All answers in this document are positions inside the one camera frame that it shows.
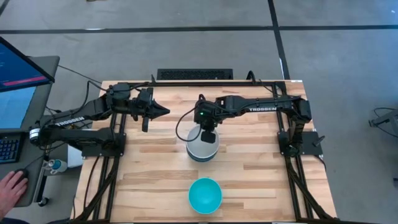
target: floor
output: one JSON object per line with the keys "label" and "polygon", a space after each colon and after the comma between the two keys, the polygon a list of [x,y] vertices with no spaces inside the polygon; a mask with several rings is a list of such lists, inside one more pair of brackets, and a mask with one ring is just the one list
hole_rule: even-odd
{"label": "floor", "polygon": [[[265,0],[0,0],[2,30],[181,26],[272,26]],[[398,24],[395,0],[274,0],[280,26],[354,26],[357,30],[4,34],[26,55],[59,55],[60,64],[97,80],[143,80],[158,68],[232,68],[263,80],[303,80],[320,134],[327,174],[342,220],[396,223],[398,139],[370,128],[376,107],[398,106]],[[85,80],[58,69],[48,106],[75,108]],[[98,96],[91,89],[89,98]],[[9,217],[32,224],[69,216],[79,173],[50,177],[44,208],[16,208]]]}

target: butcher block tabletop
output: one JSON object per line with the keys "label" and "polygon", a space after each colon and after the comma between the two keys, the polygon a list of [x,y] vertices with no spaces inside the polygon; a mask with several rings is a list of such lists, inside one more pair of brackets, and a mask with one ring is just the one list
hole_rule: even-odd
{"label": "butcher block tabletop", "polygon": [[[102,87],[108,88],[117,82],[120,81],[103,82]],[[285,83],[289,95],[306,98],[302,82]],[[137,91],[131,93],[132,97],[137,94]],[[220,135],[217,155],[209,162],[196,162],[187,154],[185,142],[176,137],[175,126],[178,119],[195,106],[199,94],[210,101],[226,95],[272,97],[263,86],[154,87],[154,99],[168,108],[170,114],[149,121],[148,133],[141,131],[141,119],[135,122],[127,117],[126,148],[120,159],[111,223],[295,221],[285,161],[277,142],[276,113],[246,113],[226,119],[216,128]],[[93,129],[109,127],[109,122],[110,119],[95,121]],[[186,138],[195,125],[193,113],[188,114],[178,127],[179,135]],[[306,124],[306,131],[313,129],[312,122]],[[82,212],[88,176],[95,159],[87,158],[81,170],[75,197],[77,216]],[[302,156],[302,160],[309,191],[325,211],[335,217],[323,164],[314,156]],[[101,166],[102,158],[94,169],[87,204],[97,191]],[[196,213],[188,201],[189,187],[201,177],[216,180],[222,188],[221,207],[211,215]],[[302,194],[299,189],[297,191],[301,214],[306,217]],[[106,192],[99,218],[104,218],[107,198]]]}

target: computer mouse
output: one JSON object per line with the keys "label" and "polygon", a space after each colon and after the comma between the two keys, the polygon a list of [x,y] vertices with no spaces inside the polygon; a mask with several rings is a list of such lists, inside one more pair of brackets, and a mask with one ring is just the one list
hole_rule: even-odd
{"label": "computer mouse", "polygon": [[21,182],[24,178],[27,178],[29,175],[29,171],[27,169],[18,169],[18,170],[15,170],[14,172],[18,173],[19,171],[22,171],[23,175],[17,180],[15,185],[19,184],[19,182]]}

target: wheel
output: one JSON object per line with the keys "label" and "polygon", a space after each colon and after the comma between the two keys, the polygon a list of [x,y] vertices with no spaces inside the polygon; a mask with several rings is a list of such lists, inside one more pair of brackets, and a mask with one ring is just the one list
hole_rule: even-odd
{"label": "wheel", "polygon": [[42,197],[42,200],[41,200],[40,202],[38,202],[37,204],[38,204],[40,207],[43,207],[44,205],[48,204],[49,200],[50,200],[50,199],[48,199],[48,198],[46,198],[46,197]]}

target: desk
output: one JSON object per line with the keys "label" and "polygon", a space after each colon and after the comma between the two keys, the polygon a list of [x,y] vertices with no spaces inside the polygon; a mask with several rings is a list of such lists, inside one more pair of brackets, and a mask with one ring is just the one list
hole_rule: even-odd
{"label": "desk", "polygon": [[[102,87],[116,83],[103,82]],[[285,84],[288,94],[306,98],[302,82],[286,81]],[[141,132],[140,120],[134,122],[131,117],[127,118],[127,144],[120,159],[111,223],[294,221],[285,162],[277,142],[276,113],[247,113],[225,120],[217,127],[220,134],[217,155],[210,162],[195,162],[188,156],[185,142],[177,139],[175,125],[194,107],[200,93],[210,101],[225,95],[272,97],[262,86],[154,87],[156,102],[171,112],[150,121],[148,133]],[[187,136],[195,125],[191,113],[180,123],[180,135]],[[105,127],[109,127],[109,119],[93,123],[93,129]],[[313,123],[306,124],[305,129],[312,130]],[[302,160],[309,191],[325,211],[335,217],[322,163],[314,156],[302,156]],[[76,215],[82,212],[94,161],[93,157],[87,158],[83,164],[75,198]],[[101,163],[100,159],[93,173],[87,202],[98,187]],[[211,215],[195,213],[188,202],[188,189],[200,177],[215,179],[223,190],[223,203]],[[302,217],[306,217],[299,190],[298,198]],[[106,199],[107,194],[102,199],[100,218],[104,217]]]}
{"label": "desk", "polygon": [[[60,60],[58,56],[47,56],[47,57],[32,57],[30,58],[33,62],[35,62],[38,66],[43,68],[48,74],[51,76],[55,76],[55,72],[57,71],[57,66]],[[22,122],[21,129],[24,131],[28,131],[29,127],[31,127],[38,119],[43,116],[45,105],[47,104],[47,100],[49,98],[51,84],[42,85],[36,87],[35,93],[32,97],[30,105],[26,111],[25,118]],[[33,159],[38,158],[43,155],[43,151],[39,148],[33,146],[29,142],[29,136],[27,134],[24,139],[21,155],[19,157],[19,162],[10,163],[10,164],[1,164],[0,165],[0,178],[4,177],[8,172],[20,168],[24,168],[27,164],[32,162]],[[37,195],[37,191],[40,188],[39,175],[42,167],[43,159],[39,159],[32,165],[28,167],[29,171],[29,182],[26,193],[22,196],[22,198],[18,201],[17,207],[25,207],[29,206],[33,199],[34,195]]]}

